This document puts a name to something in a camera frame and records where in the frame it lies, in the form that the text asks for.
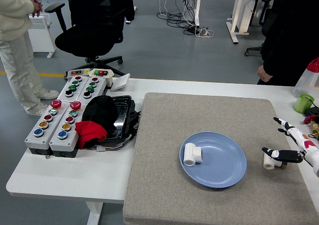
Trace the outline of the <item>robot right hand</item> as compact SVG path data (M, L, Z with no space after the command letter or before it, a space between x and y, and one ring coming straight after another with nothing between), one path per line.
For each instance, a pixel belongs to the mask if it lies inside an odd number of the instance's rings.
M301 163L305 160L314 171L314 174L319 176L319 149L312 142L306 134L301 132L298 128L291 125L289 122L284 121L280 118L273 118L276 122L282 125L283 129L278 131L285 133L286 136L290 136L298 146L298 150L273 150L266 147L262 148L262 151L281 163Z

